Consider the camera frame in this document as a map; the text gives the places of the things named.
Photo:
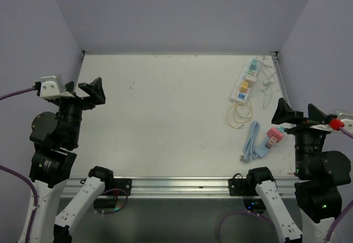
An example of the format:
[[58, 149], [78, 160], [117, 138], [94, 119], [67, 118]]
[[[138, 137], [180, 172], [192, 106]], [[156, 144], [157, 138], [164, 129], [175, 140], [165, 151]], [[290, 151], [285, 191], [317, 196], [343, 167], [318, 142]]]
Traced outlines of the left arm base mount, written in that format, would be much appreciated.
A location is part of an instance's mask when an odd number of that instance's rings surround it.
[[[124, 190], [128, 196], [131, 194], [132, 179], [131, 178], [114, 178], [112, 188], [118, 188]], [[110, 195], [113, 197], [124, 196], [123, 192], [112, 191]]]

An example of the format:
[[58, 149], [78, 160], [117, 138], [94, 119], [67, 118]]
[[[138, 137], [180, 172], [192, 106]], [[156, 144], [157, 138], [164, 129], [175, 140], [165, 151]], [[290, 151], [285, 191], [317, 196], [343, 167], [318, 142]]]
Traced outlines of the pink plug adapter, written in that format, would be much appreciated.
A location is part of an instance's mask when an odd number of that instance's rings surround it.
[[275, 141], [274, 145], [280, 142], [284, 138], [284, 133], [280, 132], [278, 128], [272, 127], [267, 133], [269, 139], [273, 138]]

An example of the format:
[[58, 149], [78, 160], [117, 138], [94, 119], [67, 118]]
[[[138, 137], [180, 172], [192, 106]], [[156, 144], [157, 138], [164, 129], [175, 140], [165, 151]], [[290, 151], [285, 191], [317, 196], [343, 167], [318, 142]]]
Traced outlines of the yellow USB charger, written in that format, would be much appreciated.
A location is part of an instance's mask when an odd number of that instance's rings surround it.
[[249, 88], [249, 82], [243, 81], [239, 86], [240, 93], [247, 93]]

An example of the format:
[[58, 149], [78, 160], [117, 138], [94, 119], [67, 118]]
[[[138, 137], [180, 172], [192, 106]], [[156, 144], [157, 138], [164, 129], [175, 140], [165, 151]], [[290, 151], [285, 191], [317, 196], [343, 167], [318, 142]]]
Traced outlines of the blue power strip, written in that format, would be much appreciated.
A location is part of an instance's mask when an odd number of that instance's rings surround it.
[[268, 137], [266, 135], [265, 139], [263, 140], [263, 142], [260, 144], [259, 147], [257, 147], [254, 151], [254, 154], [255, 154], [255, 157], [256, 158], [263, 158], [269, 151], [270, 149], [268, 149], [266, 146], [265, 146], [265, 143], [268, 141]]

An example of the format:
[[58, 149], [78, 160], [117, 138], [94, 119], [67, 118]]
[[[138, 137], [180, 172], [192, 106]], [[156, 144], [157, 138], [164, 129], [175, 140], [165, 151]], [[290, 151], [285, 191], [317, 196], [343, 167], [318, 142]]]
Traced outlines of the brown USB charger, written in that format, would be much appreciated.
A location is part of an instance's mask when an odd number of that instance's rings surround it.
[[265, 143], [265, 146], [270, 149], [274, 145], [274, 143], [275, 141], [273, 140], [273, 138], [271, 138]]

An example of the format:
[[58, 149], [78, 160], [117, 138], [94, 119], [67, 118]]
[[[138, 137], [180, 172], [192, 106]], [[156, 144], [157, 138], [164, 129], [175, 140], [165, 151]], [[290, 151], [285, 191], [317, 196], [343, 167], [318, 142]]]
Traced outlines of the white power strip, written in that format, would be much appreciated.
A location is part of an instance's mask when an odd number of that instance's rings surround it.
[[257, 59], [248, 59], [242, 68], [241, 73], [234, 85], [234, 89], [230, 94], [229, 101], [232, 103], [245, 102], [257, 82], [259, 73], [259, 64]]

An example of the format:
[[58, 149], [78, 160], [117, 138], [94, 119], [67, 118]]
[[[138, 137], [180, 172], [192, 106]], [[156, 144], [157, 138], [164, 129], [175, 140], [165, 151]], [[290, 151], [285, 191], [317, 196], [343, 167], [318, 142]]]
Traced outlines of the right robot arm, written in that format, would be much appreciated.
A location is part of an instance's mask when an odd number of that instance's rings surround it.
[[272, 124], [291, 124], [285, 132], [295, 137], [295, 197], [302, 228], [293, 221], [267, 167], [249, 170], [245, 187], [258, 195], [275, 227], [279, 242], [332, 242], [339, 221], [349, 210], [342, 207], [339, 186], [351, 183], [351, 161], [340, 151], [323, 151], [325, 138], [336, 131], [352, 137], [352, 115], [324, 114], [313, 104], [308, 116], [278, 101]]

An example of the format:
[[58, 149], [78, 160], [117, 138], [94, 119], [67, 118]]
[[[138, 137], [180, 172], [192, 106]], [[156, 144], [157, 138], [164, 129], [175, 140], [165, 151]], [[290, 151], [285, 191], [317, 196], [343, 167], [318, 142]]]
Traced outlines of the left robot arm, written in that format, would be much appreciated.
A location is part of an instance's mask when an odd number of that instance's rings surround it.
[[111, 170], [95, 166], [73, 201], [58, 212], [61, 194], [77, 155], [82, 113], [105, 104], [102, 79], [77, 86], [87, 95], [77, 96], [74, 82], [64, 84], [59, 75], [43, 77], [33, 86], [37, 96], [58, 106], [56, 113], [38, 114], [32, 124], [29, 184], [31, 198], [19, 242], [71, 242], [72, 233], [84, 213], [101, 194], [115, 187]]

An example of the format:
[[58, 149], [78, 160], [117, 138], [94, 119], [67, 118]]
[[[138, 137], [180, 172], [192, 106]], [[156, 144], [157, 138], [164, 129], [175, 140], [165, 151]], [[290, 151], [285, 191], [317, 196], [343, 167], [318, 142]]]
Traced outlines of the aluminium rail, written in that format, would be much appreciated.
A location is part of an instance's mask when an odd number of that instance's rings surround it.
[[[131, 179], [122, 188], [131, 199], [225, 199], [230, 196], [231, 177], [126, 177]], [[275, 177], [282, 198], [294, 198], [294, 176]], [[73, 198], [82, 188], [82, 177], [68, 180], [61, 198]]]

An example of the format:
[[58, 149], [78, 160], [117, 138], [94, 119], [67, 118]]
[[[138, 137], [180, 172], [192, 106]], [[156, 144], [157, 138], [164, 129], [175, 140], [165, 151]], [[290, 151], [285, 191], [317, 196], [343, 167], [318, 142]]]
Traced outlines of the teal USB charger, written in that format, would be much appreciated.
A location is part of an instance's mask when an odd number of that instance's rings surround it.
[[282, 132], [282, 133], [284, 133], [284, 132], [285, 132], [285, 128], [284, 128], [284, 127], [282, 127], [282, 126], [278, 127], [278, 130], [279, 130], [280, 132]]

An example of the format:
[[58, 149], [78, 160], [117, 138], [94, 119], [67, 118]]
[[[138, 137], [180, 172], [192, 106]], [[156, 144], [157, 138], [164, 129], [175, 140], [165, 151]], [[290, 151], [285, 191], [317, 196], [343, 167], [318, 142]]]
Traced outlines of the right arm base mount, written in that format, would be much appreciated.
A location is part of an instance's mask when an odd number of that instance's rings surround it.
[[249, 191], [247, 179], [243, 178], [242, 174], [240, 173], [236, 173], [232, 178], [228, 180], [228, 190], [231, 197], [242, 197], [251, 194]]

